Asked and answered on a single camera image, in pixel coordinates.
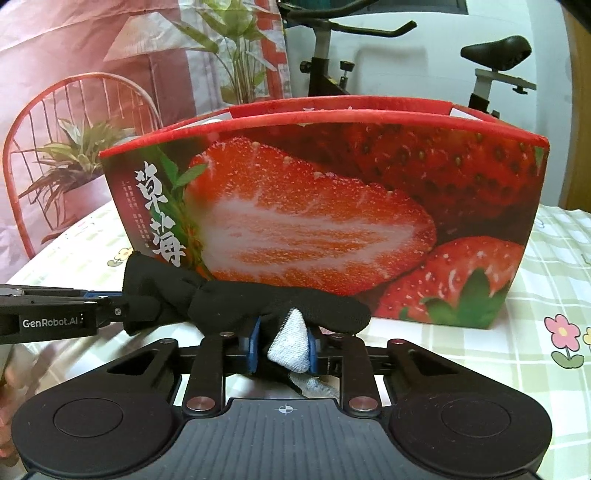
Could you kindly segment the person's left hand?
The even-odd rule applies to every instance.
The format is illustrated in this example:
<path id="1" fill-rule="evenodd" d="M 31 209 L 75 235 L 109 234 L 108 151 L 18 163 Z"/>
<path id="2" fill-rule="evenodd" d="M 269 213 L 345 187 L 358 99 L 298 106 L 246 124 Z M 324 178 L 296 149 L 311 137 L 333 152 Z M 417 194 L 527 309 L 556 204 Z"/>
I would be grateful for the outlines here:
<path id="1" fill-rule="evenodd" d="M 14 361 L 7 364 L 1 380 L 1 463 L 14 465 L 16 450 L 12 442 L 11 421 L 20 405 L 21 373 Z"/>

